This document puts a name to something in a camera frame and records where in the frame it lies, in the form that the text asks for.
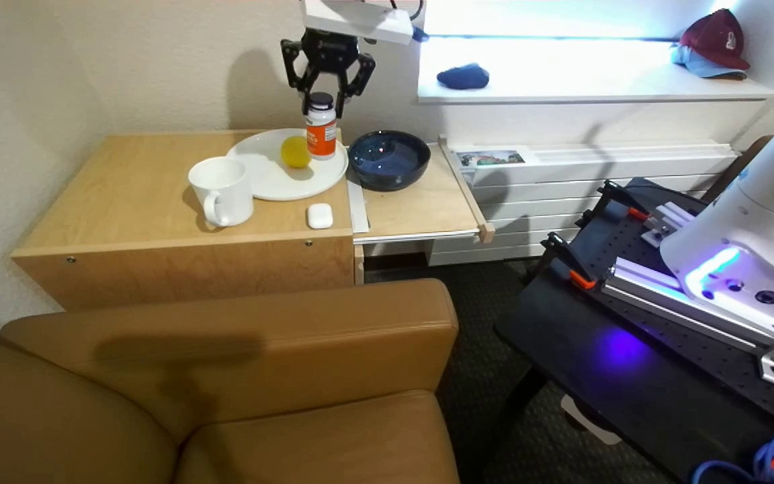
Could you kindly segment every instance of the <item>brown armchair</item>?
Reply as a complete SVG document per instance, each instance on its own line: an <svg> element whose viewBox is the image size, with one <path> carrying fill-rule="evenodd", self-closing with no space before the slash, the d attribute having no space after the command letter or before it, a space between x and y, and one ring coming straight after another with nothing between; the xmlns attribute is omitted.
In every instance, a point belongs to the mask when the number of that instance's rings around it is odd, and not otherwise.
<svg viewBox="0 0 774 484"><path fill-rule="evenodd" d="M459 481L435 279L63 313L0 330L0 481Z"/></svg>

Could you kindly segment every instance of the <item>wooden table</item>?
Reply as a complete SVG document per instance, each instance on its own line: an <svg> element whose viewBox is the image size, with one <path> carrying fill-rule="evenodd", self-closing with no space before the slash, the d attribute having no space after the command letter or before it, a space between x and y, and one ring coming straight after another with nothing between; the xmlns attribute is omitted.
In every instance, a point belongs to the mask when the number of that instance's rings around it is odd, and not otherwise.
<svg viewBox="0 0 774 484"><path fill-rule="evenodd" d="M423 180L362 191L368 231L356 231L350 182L295 199L256 199L248 224L213 231L186 173L252 133L117 134L79 170L10 259L64 309L278 293L361 283L362 247L478 231L463 180L432 149ZM333 228L307 207L328 203Z"/></svg>

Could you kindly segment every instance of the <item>white cup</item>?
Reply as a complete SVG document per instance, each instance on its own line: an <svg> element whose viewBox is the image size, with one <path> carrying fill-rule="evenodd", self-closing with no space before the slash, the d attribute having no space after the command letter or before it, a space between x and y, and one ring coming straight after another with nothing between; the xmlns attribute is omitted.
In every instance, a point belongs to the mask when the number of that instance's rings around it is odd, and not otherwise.
<svg viewBox="0 0 774 484"><path fill-rule="evenodd" d="M252 215L252 189L242 162L203 160L190 168L188 180L213 227L239 227Z"/></svg>

